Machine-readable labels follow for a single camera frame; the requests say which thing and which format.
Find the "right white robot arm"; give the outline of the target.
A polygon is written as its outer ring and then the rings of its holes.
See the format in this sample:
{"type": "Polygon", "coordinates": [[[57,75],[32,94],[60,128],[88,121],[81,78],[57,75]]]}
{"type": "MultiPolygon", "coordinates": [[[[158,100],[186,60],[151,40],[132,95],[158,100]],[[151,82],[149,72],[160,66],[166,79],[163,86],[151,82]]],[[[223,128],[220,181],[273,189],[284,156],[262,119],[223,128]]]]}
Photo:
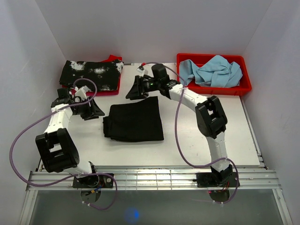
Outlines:
{"type": "Polygon", "coordinates": [[[148,97],[149,92],[159,91],[161,95],[178,102],[195,112],[197,127],[208,142],[211,163],[212,182],[223,186],[233,172],[232,164],[227,157],[225,130],[227,117],[218,97],[205,97],[188,89],[179,81],[167,74],[169,67],[161,63],[152,63],[152,76],[149,76],[141,64],[135,76],[134,84],[126,95],[127,99],[137,100],[148,97]]]}

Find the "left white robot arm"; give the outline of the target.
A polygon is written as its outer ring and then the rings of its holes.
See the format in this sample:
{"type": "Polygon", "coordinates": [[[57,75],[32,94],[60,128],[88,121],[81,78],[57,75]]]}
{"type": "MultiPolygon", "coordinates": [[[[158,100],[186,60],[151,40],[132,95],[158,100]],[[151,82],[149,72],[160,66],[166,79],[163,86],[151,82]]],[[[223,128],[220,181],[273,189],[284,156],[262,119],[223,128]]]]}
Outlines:
{"type": "Polygon", "coordinates": [[[85,187],[95,188],[100,177],[90,161],[81,161],[79,152],[68,132],[70,119],[79,115],[83,120],[93,120],[105,113],[96,102],[86,95],[87,86],[70,89],[58,89],[58,98],[51,104],[49,124],[45,132],[36,136],[35,142],[47,172],[67,172],[76,175],[77,181],[85,187]]]}

